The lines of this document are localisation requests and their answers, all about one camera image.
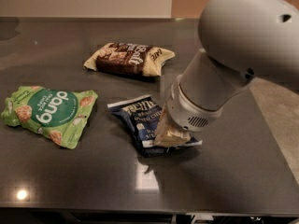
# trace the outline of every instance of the black table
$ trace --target black table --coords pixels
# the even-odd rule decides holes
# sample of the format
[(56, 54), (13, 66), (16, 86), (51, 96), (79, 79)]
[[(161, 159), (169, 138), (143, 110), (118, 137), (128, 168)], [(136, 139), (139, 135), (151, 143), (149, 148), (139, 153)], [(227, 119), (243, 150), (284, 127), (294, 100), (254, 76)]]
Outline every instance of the black table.
[[(299, 216), (299, 188), (250, 91), (202, 133), (201, 147), (143, 158), (107, 104), (151, 94), (163, 105), (174, 78), (201, 47), (197, 20), (0, 20), (0, 110), (21, 85), (95, 90), (99, 98), (74, 150), (0, 122), (0, 207), (72, 213)], [(171, 49), (162, 77), (87, 71), (107, 42)], [(18, 201), (16, 193), (29, 196)]]

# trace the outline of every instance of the green snack bag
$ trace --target green snack bag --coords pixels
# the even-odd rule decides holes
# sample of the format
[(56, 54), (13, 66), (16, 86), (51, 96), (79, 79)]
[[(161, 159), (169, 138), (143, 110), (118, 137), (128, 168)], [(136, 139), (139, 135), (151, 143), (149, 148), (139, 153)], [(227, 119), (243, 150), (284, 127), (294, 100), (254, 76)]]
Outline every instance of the green snack bag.
[(21, 86), (6, 99), (1, 119), (51, 139), (61, 147), (77, 146), (97, 98), (94, 91), (68, 92)]

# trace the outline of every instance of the white wall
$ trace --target white wall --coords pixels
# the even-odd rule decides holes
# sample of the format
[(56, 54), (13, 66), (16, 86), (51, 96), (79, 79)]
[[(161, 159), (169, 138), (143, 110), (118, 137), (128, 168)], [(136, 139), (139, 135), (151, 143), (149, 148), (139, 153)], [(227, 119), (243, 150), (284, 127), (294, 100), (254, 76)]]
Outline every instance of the white wall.
[(170, 18), (172, 0), (0, 0), (0, 17)]

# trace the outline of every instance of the brown snack package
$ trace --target brown snack package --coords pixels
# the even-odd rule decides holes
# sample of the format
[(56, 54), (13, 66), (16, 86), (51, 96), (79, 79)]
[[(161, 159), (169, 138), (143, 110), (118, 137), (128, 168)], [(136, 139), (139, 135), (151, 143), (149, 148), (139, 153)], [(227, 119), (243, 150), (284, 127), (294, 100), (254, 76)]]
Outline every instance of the brown snack package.
[(162, 66), (173, 57), (175, 53), (168, 49), (137, 44), (107, 43), (83, 66), (94, 71), (113, 74), (160, 77)]

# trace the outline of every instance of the food package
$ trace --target food package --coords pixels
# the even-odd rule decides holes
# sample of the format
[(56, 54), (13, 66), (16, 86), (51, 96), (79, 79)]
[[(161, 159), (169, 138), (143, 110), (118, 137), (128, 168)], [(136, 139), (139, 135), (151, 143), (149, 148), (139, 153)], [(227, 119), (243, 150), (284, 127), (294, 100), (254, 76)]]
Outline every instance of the food package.
[(109, 104), (107, 107), (128, 128), (128, 131), (133, 135), (135, 148), (144, 157), (159, 156), (180, 148), (202, 144), (202, 141), (197, 141), (194, 137), (191, 137), (188, 142), (175, 147), (153, 145), (154, 133), (162, 109), (151, 99), (150, 95)]
[(39, 133), (56, 145), (73, 149), (97, 99), (94, 91), (69, 92), (21, 86), (6, 99), (1, 119)]
[(107, 43), (83, 66), (94, 71), (135, 77), (159, 77), (164, 63), (175, 53), (152, 46)]
[(155, 131), (155, 145), (161, 147), (171, 147), (186, 143), (191, 140), (190, 132), (173, 125), (167, 116), (167, 107), (164, 106), (157, 129)]

